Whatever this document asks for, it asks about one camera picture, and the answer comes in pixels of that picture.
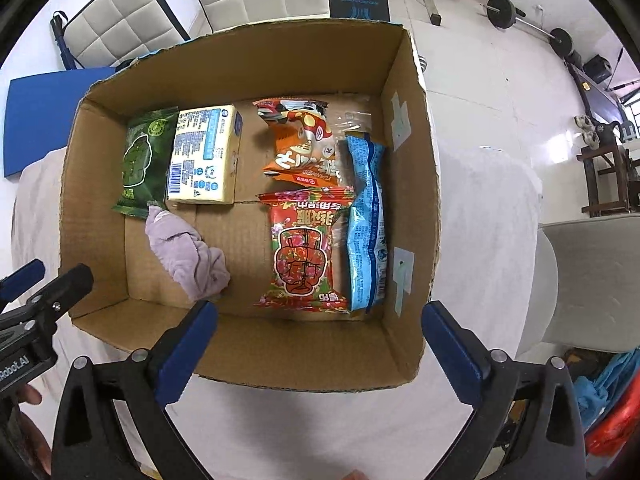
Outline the person's hand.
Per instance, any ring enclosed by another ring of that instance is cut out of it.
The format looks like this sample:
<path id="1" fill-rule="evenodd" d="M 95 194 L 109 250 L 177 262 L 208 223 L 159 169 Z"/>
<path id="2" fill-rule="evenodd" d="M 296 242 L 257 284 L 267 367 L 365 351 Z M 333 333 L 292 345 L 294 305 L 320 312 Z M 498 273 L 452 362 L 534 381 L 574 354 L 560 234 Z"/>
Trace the person's hand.
<path id="1" fill-rule="evenodd" d="M 42 402 L 41 393 L 29 384 L 22 385 L 21 388 L 17 390 L 16 396 L 20 403 L 39 405 Z M 35 458 L 42 466 L 44 472 L 50 476 L 52 452 L 46 437 L 32 419 L 24 413 L 20 415 L 20 424 Z"/>

